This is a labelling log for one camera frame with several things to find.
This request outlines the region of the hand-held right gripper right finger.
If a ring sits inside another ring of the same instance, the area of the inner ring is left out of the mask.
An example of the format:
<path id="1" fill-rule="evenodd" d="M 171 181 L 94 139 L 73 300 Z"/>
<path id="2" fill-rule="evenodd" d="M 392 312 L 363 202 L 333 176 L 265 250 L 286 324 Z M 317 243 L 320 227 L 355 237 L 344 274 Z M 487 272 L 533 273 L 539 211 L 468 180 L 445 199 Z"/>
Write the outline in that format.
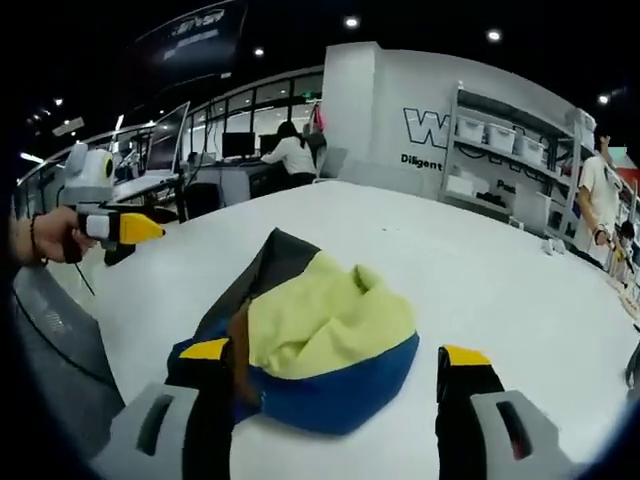
<path id="1" fill-rule="evenodd" d="M 479 351 L 439 348 L 436 402 L 441 479 L 569 479 L 576 470 L 557 426 L 506 390 Z"/>

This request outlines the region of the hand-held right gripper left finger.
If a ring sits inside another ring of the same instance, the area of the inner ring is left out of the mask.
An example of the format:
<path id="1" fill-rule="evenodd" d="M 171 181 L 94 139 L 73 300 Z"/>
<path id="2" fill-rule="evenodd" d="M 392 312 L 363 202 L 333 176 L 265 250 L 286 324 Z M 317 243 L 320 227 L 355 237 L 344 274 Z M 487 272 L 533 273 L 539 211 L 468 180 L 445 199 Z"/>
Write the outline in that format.
<path id="1" fill-rule="evenodd" d="M 103 479 L 229 479 L 234 420 L 233 343 L 184 341 L 112 421 L 92 460 Z"/>

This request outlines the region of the person's left hand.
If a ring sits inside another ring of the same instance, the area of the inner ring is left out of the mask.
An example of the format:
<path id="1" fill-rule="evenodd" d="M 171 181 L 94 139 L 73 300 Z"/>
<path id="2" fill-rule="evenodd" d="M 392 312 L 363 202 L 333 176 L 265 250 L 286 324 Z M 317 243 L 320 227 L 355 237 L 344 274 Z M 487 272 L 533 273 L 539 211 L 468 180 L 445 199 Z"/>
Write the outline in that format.
<path id="1" fill-rule="evenodd" d="M 97 241 L 80 230 L 79 215 L 69 207 L 57 207 L 30 220 L 33 254 L 56 263 L 80 262 Z"/>

